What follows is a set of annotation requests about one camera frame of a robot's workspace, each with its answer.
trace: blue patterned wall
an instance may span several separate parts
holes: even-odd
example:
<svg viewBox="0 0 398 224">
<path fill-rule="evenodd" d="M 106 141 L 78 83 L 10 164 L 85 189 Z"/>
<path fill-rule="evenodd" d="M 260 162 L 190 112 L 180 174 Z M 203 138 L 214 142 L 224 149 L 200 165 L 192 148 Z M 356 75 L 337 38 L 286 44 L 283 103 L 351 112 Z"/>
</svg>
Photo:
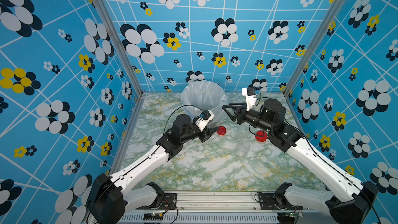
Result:
<svg viewBox="0 0 398 224">
<path fill-rule="evenodd" d="M 137 96 L 92 0 L 0 8 L 0 223 L 80 223 Z"/>
<path fill-rule="evenodd" d="M 313 145 L 378 186 L 382 224 L 398 220 L 397 13 L 398 0 L 346 0 L 288 94 Z"/>
<path fill-rule="evenodd" d="M 105 0 L 146 91 L 283 91 L 333 0 Z"/>
</svg>

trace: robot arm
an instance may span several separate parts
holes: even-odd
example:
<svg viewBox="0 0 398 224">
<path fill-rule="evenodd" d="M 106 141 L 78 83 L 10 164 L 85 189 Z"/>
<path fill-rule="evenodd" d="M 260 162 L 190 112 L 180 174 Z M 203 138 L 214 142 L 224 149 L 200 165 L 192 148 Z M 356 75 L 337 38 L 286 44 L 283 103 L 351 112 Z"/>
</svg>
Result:
<svg viewBox="0 0 398 224">
<path fill-rule="evenodd" d="M 253 95 L 245 92 L 252 90 L 242 89 L 246 102 L 249 102 Z M 301 162 L 331 190 L 314 191 L 283 183 L 275 191 L 278 207 L 285 208 L 288 203 L 302 205 L 331 215 L 339 224 L 362 223 L 376 199 L 376 185 L 370 181 L 362 183 L 322 153 L 316 152 L 315 147 L 298 129 L 284 122 L 286 108 L 279 101 L 266 100 L 260 112 L 249 109 L 242 103 L 230 103 L 229 106 L 223 106 L 223 110 L 238 124 L 247 122 L 253 127 L 269 132 L 268 139 L 273 145 Z"/>
<path fill-rule="evenodd" d="M 163 191 L 155 183 L 132 190 L 150 172 L 177 155 L 185 142 L 199 138 L 208 140 L 216 128 L 206 125 L 214 114 L 205 110 L 191 121 L 188 115 L 180 114 L 173 127 L 156 142 L 146 154 L 131 165 L 107 177 L 99 175 L 93 182 L 86 207 L 99 224 L 115 224 L 125 212 L 142 206 L 156 208 L 162 201 Z"/>
</svg>

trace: white grid line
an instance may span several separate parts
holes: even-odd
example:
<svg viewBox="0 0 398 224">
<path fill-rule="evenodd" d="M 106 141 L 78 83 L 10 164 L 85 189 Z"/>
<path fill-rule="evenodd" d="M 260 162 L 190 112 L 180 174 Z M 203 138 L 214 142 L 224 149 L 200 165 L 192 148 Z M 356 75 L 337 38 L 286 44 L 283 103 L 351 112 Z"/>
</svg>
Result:
<svg viewBox="0 0 398 224">
<path fill-rule="evenodd" d="M 318 5 L 318 7 L 317 7 L 317 10 L 316 10 L 315 13 L 313 14 L 313 16 L 312 16 L 310 22 L 308 23 L 308 25 L 307 25 L 307 27 L 306 27 L 306 30 L 308 30 L 308 28 L 310 27 L 311 22 L 312 22 L 312 20 L 314 19 L 315 15 L 316 15 L 316 13 L 317 13 L 319 7 L 320 7 L 321 4 L 323 3 L 323 1 L 324 1 L 324 0 L 321 0 L 321 2 L 319 3 L 319 5 Z M 302 34 L 301 37 L 299 38 L 299 40 L 298 40 L 298 42 L 297 42 L 297 44 L 296 44 L 296 47 L 300 44 L 301 38 L 302 38 L 303 36 L 304 36 L 304 34 Z M 294 54 L 294 52 L 295 52 L 295 51 L 292 51 L 292 53 L 290 54 L 289 58 L 287 58 L 287 61 L 286 61 L 286 63 L 285 63 L 285 67 L 287 66 L 287 63 L 289 62 L 289 60 L 290 60 L 291 56 Z M 276 82 L 278 81 L 280 75 L 281 75 L 281 73 L 279 73 L 278 77 L 276 78 Z"/>
<path fill-rule="evenodd" d="M 269 14 L 268 14 L 267 21 L 268 21 L 269 17 L 271 16 L 271 13 L 272 13 L 273 8 L 276 6 L 276 2 L 277 2 L 277 1 L 275 0 L 275 2 L 274 2 L 273 6 L 272 6 L 272 8 L 271 8 L 271 10 L 270 10 L 270 12 L 269 12 Z M 256 39 L 256 42 L 254 43 L 253 49 L 256 47 L 257 42 L 258 42 L 258 40 L 260 39 L 261 34 L 263 33 L 264 28 L 266 27 L 266 24 L 267 24 L 267 22 L 264 23 L 263 28 L 261 29 L 260 34 L 258 35 L 258 38 Z M 249 55 L 249 57 L 248 57 L 248 59 L 247 59 L 247 61 L 246 61 L 246 64 L 245 64 L 245 66 L 243 67 L 242 73 L 245 71 L 245 68 L 246 68 L 246 66 L 247 66 L 247 64 L 248 64 L 248 62 L 249 62 L 249 60 L 250 60 L 250 57 L 251 57 L 251 54 L 252 54 L 252 53 L 253 53 L 253 51 L 250 52 L 250 55 Z"/>
</svg>

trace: ventilation grille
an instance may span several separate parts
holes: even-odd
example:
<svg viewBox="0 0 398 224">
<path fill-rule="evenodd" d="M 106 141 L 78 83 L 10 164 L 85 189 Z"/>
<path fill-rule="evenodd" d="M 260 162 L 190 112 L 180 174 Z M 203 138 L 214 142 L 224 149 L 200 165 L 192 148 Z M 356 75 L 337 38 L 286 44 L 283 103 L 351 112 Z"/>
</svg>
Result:
<svg viewBox="0 0 398 224">
<path fill-rule="evenodd" d="M 170 223 L 176 218 L 177 213 L 167 213 L 163 221 Z M 159 223 L 159 221 L 143 221 L 144 213 L 128 212 L 118 222 L 123 223 Z M 276 213 L 179 213 L 174 223 L 279 223 Z"/>
</svg>

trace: white plastic bin liner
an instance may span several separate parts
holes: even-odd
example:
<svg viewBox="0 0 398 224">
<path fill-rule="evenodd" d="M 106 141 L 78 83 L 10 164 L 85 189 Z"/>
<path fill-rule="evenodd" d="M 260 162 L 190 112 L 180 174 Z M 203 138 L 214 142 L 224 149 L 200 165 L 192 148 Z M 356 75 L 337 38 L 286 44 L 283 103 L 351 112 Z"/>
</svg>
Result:
<svg viewBox="0 0 398 224">
<path fill-rule="evenodd" d="M 213 121 L 207 127 L 218 127 L 226 117 L 222 110 L 223 105 L 228 105 L 229 100 L 224 90 L 214 82 L 199 81 L 192 82 L 182 91 L 182 105 L 195 105 L 203 110 L 211 110 L 214 113 Z M 199 116 L 202 111 L 196 107 L 184 107 L 185 112 L 193 119 Z"/>
</svg>

